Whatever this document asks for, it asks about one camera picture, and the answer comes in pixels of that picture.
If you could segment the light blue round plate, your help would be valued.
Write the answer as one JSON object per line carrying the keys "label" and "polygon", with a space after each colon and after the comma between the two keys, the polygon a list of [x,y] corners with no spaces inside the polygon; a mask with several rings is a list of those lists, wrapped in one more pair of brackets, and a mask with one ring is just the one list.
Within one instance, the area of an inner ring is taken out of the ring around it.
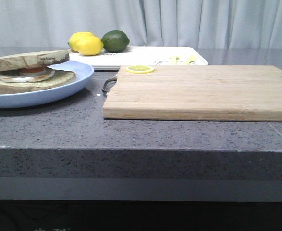
{"label": "light blue round plate", "polygon": [[72,96],[82,90],[91,80],[94,68],[77,61],[66,61],[52,65],[51,68],[63,71],[73,71],[76,80],[72,83],[51,89],[17,93],[0,94],[0,108],[22,108],[51,103]]}

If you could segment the bread slice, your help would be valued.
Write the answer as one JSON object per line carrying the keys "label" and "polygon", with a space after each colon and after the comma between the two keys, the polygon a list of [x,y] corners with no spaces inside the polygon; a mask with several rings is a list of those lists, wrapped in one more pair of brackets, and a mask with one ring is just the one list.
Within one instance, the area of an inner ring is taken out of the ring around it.
{"label": "bread slice", "polygon": [[70,60],[67,50],[38,51],[0,57],[0,72],[17,69],[34,69]]}
{"label": "bread slice", "polygon": [[8,83],[0,80],[0,94],[15,94],[46,90],[63,86],[76,81],[73,71],[55,70],[53,77],[39,82]]}

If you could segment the fried egg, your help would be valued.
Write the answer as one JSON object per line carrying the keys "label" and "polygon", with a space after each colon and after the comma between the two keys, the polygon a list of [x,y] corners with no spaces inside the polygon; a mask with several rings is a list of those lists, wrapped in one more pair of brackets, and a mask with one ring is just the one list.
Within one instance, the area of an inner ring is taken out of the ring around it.
{"label": "fried egg", "polygon": [[53,77],[55,70],[48,67],[0,72],[0,80],[8,83],[40,82]]}

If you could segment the white rectangular tray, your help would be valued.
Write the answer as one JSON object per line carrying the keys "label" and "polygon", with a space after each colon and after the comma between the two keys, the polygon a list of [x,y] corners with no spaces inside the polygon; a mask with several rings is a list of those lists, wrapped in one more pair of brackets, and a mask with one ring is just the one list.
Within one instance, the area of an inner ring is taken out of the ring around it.
{"label": "white rectangular tray", "polygon": [[129,46],[120,53],[103,50],[92,56],[71,49],[68,52],[71,60],[91,65],[96,70],[118,70],[122,65],[208,65],[191,47]]}

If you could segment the lemon slice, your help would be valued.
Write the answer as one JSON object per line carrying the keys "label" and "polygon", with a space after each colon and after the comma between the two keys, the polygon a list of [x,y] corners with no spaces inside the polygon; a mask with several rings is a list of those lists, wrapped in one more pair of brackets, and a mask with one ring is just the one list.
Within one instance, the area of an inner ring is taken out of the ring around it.
{"label": "lemon slice", "polygon": [[134,74],[147,74],[154,72],[155,69],[148,65],[130,65],[125,70]]}

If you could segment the green lime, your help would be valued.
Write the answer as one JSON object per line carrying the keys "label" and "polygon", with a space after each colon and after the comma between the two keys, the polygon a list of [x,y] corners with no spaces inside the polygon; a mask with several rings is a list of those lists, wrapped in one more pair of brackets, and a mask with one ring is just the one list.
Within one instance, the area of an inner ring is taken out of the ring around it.
{"label": "green lime", "polygon": [[130,44],[128,36],[123,31],[119,30],[107,32],[103,35],[101,41],[105,50],[114,53],[124,51]]}

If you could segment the front yellow lemon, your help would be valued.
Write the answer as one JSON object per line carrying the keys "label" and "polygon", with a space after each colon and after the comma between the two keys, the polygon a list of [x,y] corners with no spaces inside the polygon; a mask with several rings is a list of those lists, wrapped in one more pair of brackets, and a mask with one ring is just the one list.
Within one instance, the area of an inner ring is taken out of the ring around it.
{"label": "front yellow lemon", "polygon": [[82,55],[97,55],[103,50],[103,43],[99,37],[83,37],[76,42],[76,51]]}

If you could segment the yellow lemon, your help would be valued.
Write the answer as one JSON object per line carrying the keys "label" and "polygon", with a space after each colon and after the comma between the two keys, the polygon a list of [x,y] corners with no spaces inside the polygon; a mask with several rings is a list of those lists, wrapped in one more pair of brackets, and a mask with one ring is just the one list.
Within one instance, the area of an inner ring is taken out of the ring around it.
{"label": "yellow lemon", "polygon": [[97,55],[103,50],[103,43],[99,37],[83,37],[76,42],[76,51],[82,55]]}
{"label": "yellow lemon", "polygon": [[70,36],[67,44],[73,51],[77,51],[76,50],[76,43],[80,39],[90,37],[90,36],[94,36],[94,34],[92,32],[88,32],[88,31],[76,32],[76,33],[74,33]]}

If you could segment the wooden cutting board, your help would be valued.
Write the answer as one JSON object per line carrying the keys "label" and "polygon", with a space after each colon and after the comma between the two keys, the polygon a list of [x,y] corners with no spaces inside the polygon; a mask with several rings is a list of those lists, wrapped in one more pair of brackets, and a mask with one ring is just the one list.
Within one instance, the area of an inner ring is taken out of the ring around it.
{"label": "wooden cutting board", "polygon": [[282,70],[270,65],[122,66],[104,118],[282,122]]}

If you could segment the rear yellow lemon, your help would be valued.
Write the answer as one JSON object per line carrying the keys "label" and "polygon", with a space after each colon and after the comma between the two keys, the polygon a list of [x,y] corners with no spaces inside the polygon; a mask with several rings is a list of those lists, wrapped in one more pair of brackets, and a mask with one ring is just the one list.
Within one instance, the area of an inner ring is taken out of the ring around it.
{"label": "rear yellow lemon", "polygon": [[70,36],[67,44],[73,51],[77,51],[76,50],[76,43],[80,39],[90,37],[90,36],[94,36],[94,34],[92,32],[88,32],[88,31],[76,32],[76,33],[74,33]]}

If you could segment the white curtain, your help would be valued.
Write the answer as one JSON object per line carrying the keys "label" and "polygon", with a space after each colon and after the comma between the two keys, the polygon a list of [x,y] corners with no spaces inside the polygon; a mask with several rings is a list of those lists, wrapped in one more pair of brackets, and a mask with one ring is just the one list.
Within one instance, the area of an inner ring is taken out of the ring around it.
{"label": "white curtain", "polygon": [[133,46],[282,49],[282,0],[0,0],[0,47],[111,30]]}

